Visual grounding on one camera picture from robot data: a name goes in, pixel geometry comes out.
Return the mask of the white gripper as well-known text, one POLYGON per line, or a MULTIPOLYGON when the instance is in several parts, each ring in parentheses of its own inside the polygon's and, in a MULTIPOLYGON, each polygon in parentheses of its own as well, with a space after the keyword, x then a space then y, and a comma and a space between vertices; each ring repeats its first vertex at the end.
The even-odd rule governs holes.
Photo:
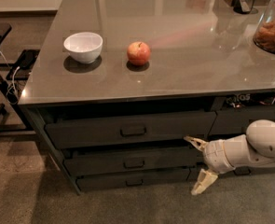
POLYGON ((200 152, 203 152, 205 164, 210 168, 201 169, 197 181, 191 190, 191 194, 196 196, 203 193, 218 178, 219 174, 224 174, 234 170, 234 167, 227 158, 227 151, 232 145, 231 139, 219 139, 207 143, 206 141, 185 136, 184 139, 200 152))

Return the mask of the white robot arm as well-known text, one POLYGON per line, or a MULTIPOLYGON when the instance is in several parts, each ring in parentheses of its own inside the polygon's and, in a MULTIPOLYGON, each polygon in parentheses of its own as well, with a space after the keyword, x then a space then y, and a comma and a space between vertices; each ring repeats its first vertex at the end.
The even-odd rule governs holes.
POLYGON ((184 139, 203 155, 208 169, 201 169, 191 190, 199 195, 219 175, 240 167, 275 168, 275 122, 260 119, 252 122, 245 134, 210 142, 185 136, 184 139))

